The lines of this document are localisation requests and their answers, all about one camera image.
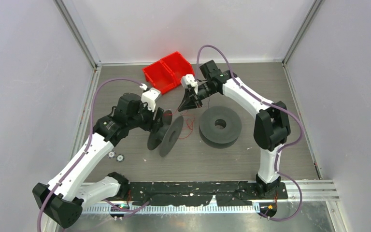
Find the grey spool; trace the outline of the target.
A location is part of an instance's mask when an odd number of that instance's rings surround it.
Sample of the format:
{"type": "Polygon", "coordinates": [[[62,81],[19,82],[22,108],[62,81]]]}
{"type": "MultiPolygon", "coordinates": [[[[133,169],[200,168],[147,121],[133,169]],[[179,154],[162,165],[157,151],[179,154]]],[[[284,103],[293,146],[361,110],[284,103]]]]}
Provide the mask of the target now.
{"type": "Polygon", "coordinates": [[[147,140],[147,149],[150,151],[157,149],[161,157],[170,153],[183,129],[184,117],[178,116],[173,120],[172,115],[171,110],[164,111],[157,124],[158,129],[150,132],[147,140]]]}
{"type": "Polygon", "coordinates": [[[216,149],[232,146],[242,132],[242,121],[232,109],[213,106],[199,118],[199,134],[203,142],[216,149]]]}

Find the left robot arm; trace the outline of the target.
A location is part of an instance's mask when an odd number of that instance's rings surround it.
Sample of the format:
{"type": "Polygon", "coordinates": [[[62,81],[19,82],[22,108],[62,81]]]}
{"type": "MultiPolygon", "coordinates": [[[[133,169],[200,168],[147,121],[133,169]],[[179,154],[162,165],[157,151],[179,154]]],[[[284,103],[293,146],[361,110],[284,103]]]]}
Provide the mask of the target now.
{"type": "Polygon", "coordinates": [[[87,141],[63,170],[47,184],[36,184],[32,193],[38,207],[66,229],[91,205],[110,197],[125,199],[129,193],[128,180],[116,172],[90,186],[81,185],[130,130],[157,132],[165,127],[164,110],[156,107],[160,97],[160,91],[154,88],[142,95],[122,95],[111,112],[97,120],[87,141]]]}

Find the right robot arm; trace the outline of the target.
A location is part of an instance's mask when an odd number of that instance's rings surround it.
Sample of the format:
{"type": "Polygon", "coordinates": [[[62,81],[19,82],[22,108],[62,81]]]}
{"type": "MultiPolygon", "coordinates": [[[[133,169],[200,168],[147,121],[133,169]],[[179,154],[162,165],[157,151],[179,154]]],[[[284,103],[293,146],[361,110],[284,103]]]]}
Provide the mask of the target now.
{"type": "Polygon", "coordinates": [[[216,93],[243,107],[255,120],[253,137],[260,147],[260,168],[256,174],[257,194],[269,198],[280,186],[280,155],[291,134],[286,105],[282,101],[272,102],[257,95],[236,73],[221,71],[213,60],[202,64],[200,71],[205,80],[200,85],[192,74],[181,78],[185,94],[178,110],[201,108],[202,100],[216,93]]]}

